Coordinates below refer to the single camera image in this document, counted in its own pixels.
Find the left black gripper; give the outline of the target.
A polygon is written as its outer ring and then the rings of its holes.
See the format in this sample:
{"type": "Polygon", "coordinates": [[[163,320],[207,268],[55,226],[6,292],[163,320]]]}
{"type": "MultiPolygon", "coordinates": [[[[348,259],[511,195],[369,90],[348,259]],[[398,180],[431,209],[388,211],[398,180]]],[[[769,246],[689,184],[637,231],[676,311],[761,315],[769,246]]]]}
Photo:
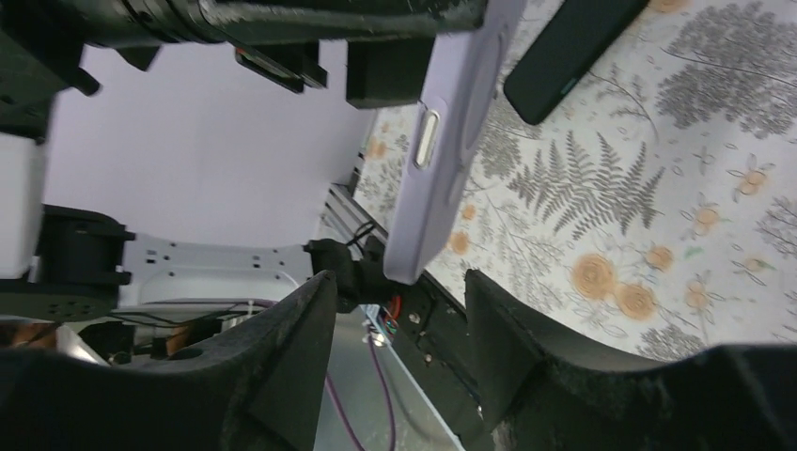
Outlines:
{"type": "Polygon", "coordinates": [[[87,97],[101,83],[82,66],[86,47],[118,52],[146,71],[165,44],[224,41],[219,1],[4,1],[1,4],[1,131],[46,138],[55,98],[87,97]]]}

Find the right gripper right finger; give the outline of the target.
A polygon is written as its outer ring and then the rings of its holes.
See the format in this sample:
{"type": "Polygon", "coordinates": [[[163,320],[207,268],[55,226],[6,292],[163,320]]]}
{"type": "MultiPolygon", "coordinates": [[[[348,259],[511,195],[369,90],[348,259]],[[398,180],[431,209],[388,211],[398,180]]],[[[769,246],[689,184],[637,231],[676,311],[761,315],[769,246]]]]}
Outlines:
{"type": "Polygon", "coordinates": [[[792,450],[796,349],[722,345],[658,362],[465,275],[485,427],[500,450],[792,450]]]}

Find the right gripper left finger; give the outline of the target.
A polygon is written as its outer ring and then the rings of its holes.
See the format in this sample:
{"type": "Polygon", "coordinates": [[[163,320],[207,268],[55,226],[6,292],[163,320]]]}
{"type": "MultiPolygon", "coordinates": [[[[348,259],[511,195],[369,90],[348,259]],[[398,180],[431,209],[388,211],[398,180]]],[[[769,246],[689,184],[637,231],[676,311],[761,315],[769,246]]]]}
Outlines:
{"type": "Polygon", "coordinates": [[[310,450],[336,324],[320,272],[243,323],[162,361],[105,366],[1,353],[5,450],[310,450]]]}

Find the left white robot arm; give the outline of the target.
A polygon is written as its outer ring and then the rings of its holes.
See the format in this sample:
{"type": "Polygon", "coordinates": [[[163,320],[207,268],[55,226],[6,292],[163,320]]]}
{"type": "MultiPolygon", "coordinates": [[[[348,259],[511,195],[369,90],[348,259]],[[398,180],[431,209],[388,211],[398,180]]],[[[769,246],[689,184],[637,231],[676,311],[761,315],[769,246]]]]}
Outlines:
{"type": "Polygon", "coordinates": [[[1,312],[44,321],[98,319],[144,303],[174,274],[151,238],[101,213],[43,201],[55,98],[100,83],[86,46],[146,70],[166,44],[227,42],[248,69],[293,92],[322,87],[323,40],[365,43],[470,33],[483,1],[5,1],[1,5],[1,312]]]}

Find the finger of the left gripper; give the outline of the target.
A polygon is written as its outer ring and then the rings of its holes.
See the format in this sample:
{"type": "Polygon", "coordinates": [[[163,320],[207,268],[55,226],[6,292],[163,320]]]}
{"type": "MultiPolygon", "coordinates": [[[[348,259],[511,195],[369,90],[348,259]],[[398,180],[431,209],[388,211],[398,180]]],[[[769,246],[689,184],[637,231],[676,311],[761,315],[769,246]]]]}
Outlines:
{"type": "MultiPolygon", "coordinates": [[[[346,102],[356,109],[402,106],[419,101],[434,38],[349,41],[346,55],[346,102]]],[[[301,94],[327,87],[320,65],[320,44],[270,44],[238,48],[243,67],[301,94]]]]}
{"type": "Polygon", "coordinates": [[[426,38],[471,31],[485,1],[200,1],[215,33],[243,44],[426,38]]]}

